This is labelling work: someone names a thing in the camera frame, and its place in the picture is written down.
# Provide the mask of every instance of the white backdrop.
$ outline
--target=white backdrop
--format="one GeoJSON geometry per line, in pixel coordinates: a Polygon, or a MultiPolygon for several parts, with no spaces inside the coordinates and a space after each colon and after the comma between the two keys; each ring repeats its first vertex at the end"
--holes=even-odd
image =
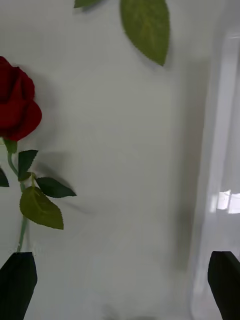
{"type": "MultiPolygon", "coordinates": [[[[214,26],[224,0],[169,0],[164,68],[124,35],[119,1],[1,0],[0,55],[32,77],[43,119],[21,150],[77,193],[65,230],[31,223],[26,320],[185,319],[186,270],[214,26]]],[[[17,246],[18,183],[0,190],[0,265],[17,246]]]]}

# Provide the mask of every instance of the rose petal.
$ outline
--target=rose petal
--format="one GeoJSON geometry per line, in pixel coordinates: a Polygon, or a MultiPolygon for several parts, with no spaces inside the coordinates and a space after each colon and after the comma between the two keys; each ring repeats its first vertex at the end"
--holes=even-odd
{"type": "Polygon", "coordinates": [[[29,78],[29,76],[19,67],[17,67],[16,69],[18,69],[18,74],[22,79],[21,85],[24,99],[28,101],[33,100],[35,95],[35,86],[33,80],[29,78]]]}
{"type": "Polygon", "coordinates": [[[31,101],[20,125],[4,138],[19,141],[33,132],[42,120],[42,112],[39,106],[31,101]]]}
{"type": "Polygon", "coordinates": [[[15,68],[3,56],[0,56],[0,102],[8,100],[16,78],[15,68]]]}
{"type": "Polygon", "coordinates": [[[0,103],[0,131],[17,126],[23,116],[26,101],[22,97],[21,79],[19,78],[12,90],[7,103],[0,103]]]}

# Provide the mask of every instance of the clear plastic container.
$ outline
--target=clear plastic container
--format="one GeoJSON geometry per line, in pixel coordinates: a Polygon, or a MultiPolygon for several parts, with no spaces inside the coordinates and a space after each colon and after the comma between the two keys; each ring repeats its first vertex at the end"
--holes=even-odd
{"type": "Polygon", "coordinates": [[[228,0],[213,45],[190,256],[190,313],[221,320],[208,284],[212,251],[240,259],[240,1],[228,0]]]}

